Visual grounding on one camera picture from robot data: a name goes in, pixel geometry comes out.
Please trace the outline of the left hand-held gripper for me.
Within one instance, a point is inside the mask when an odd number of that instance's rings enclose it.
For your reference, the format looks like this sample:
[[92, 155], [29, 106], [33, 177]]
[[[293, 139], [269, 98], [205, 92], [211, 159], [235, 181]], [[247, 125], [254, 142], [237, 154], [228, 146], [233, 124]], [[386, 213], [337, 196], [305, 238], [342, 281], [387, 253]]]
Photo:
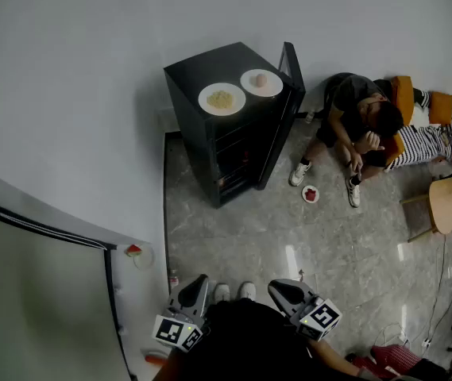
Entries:
[[204, 309], [209, 277], [205, 274], [185, 279], [169, 297], [169, 307], [158, 314], [153, 339], [182, 352], [189, 352], [203, 337]]

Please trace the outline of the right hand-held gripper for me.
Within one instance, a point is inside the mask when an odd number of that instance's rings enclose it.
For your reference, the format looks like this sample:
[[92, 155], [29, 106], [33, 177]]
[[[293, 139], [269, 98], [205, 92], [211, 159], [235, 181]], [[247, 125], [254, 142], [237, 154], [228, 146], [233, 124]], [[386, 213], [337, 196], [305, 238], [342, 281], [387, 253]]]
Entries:
[[[268, 284], [268, 294], [276, 307], [295, 326], [296, 332], [311, 341], [322, 340], [342, 319], [342, 313], [330, 299], [316, 296], [304, 282], [274, 279]], [[298, 299], [311, 298], [298, 310]]]

